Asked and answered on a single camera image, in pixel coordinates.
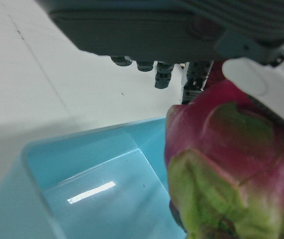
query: fruit skin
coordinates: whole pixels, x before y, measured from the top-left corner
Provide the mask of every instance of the fruit skin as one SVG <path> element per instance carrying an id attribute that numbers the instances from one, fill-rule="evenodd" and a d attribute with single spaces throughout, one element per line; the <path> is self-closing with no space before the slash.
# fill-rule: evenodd
<path id="1" fill-rule="evenodd" d="M 170 108 L 165 164 L 188 239 L 284 239 L 284 127 L 230 81 Z"/>

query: pink dragon fruit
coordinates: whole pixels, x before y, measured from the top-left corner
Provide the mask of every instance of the pink dragon fruit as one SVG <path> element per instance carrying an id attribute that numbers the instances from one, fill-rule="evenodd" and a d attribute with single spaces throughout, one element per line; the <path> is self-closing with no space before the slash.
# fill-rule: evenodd
<path id="1" fill-rule="evenodd" d="M 171 107 L 165 163 L 187 239 L 284 239 L 284 126 L 230 81 Z"/>

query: white floor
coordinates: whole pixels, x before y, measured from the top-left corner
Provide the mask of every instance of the white floor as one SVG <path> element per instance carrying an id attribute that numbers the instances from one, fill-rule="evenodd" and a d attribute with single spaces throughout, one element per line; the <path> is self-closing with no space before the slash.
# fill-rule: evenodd
<path id="1" fill-rule="evenodd" d="M 0 181 L 28 142 L 164 116 L 182 71 L 165 90 L 154 76 L 78 50 L 33 0 L 0 0 Z"/>

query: plastic container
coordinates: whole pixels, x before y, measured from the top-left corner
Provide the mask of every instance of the plastic container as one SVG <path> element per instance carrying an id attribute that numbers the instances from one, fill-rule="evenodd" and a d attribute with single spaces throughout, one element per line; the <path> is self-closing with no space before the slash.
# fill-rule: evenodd
<path id="1" fill-rule="evenodd" d="M 0 184 L 0 239 L 183 239 L 169 210 L 165 119 L 31 143 Z"/>

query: black connector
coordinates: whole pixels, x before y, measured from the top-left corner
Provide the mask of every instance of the black connector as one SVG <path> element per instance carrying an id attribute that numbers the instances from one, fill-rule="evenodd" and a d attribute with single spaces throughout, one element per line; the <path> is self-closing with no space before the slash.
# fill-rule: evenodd
<path id="1" fill-rule="evenodd" d="M 155 88 L 164 89 L 168 86 L 171 78 L 174 64 L 157 63 L 157 73 L 155 76 Z"/>
<path id="2" fill-rule="evenodd" d="M 129 66 L 132 64 L 132 61 L 127 60 L 124 56 L 111 56 L 111 59 L 118 66 Z"/>
<path id="3" fill-rule="evenodd" d="M 192 61 L 187 70 L 187 82 L 183 91 L 183 105 L 198 96 L 206 84 L 213 61 Z"/>
<path id="4" fill-rule="evenodd" d="M 137 61 L 136 64 L 139 71 L 147 72 L 153 69 L 154 61 Z"/>

